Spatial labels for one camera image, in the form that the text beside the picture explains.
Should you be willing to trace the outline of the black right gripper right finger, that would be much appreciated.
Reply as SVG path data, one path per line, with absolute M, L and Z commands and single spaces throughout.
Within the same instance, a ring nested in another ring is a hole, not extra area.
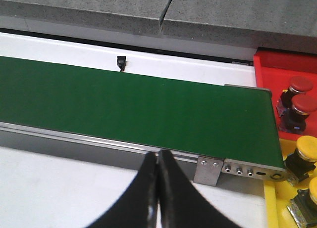
M 158 154 L 158 198 L 163 228 L 238 228 L 192 185 L 169 150 Z

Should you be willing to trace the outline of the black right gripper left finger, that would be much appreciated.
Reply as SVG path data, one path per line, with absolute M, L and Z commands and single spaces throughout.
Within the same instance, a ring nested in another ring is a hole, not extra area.
M 149 152 L 131 184 L 90 228 L 154 228 L 157 223 L 156 155 Z

